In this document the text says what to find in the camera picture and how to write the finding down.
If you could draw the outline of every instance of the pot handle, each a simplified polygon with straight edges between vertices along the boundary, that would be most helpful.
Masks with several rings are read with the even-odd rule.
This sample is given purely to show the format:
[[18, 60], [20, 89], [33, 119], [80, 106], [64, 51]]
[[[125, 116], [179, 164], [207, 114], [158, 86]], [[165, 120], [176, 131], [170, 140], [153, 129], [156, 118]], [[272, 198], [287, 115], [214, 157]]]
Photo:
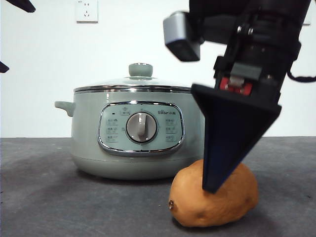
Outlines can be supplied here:
[[75, 104], [72, 102], [55, 101], [55, 107], [65, 110], [69, 117], [72, 117], [74, 115]]

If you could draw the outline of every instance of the table surface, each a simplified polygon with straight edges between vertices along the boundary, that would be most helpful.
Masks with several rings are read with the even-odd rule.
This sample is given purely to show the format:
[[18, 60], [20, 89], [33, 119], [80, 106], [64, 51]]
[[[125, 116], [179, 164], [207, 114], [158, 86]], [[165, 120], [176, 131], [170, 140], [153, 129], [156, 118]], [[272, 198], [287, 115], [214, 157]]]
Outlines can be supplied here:
[[256, 208], [234, 223], [184, 228], [167, 208], [172, 179], [86, 174], [69, 138], [1, 139], [1, 236], [316, 236], [316, 137], [262, 138], [244, 163], [258, 180]]

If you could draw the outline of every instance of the potato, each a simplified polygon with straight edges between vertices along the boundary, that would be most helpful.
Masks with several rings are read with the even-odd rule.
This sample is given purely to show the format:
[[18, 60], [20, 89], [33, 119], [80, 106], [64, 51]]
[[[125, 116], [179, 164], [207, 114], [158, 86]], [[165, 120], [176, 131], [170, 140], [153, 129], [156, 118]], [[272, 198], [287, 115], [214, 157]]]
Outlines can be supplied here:
[[239, 166], [215, 193], [202, 189], [203, 160], [180, 170], [170, 190], [169, 209], [186, 227], [219, 226], [239, 220], [258, 203], [255, 176], [244, 165]]

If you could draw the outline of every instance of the knob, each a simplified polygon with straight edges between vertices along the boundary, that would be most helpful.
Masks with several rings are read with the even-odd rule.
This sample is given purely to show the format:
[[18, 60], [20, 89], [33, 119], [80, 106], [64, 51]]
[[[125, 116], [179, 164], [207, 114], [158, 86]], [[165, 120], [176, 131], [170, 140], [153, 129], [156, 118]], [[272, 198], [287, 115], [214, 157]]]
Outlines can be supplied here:
[[129, 65], [128, 72], [131, 77], [151, 77], [153, 67], [147, 63], [133, 63]]
[[147, 142], [154, 137], [157, 125], [153, 116], [148, 113], [136, 113], [127, 121], [126, 130], [133, 141]]

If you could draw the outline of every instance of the red component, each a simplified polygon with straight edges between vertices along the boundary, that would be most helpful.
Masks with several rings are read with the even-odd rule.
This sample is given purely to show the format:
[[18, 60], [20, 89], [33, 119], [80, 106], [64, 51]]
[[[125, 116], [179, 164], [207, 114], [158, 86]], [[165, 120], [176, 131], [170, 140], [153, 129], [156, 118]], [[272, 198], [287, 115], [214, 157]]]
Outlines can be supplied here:
[[245, 83], [242, 88], [233, 87], [228, 85], [229, 78], [222, 78], [219, 88], [221, 90], [231, 91], [237, 94], [250, 95], [252, 90], [252, 83]]

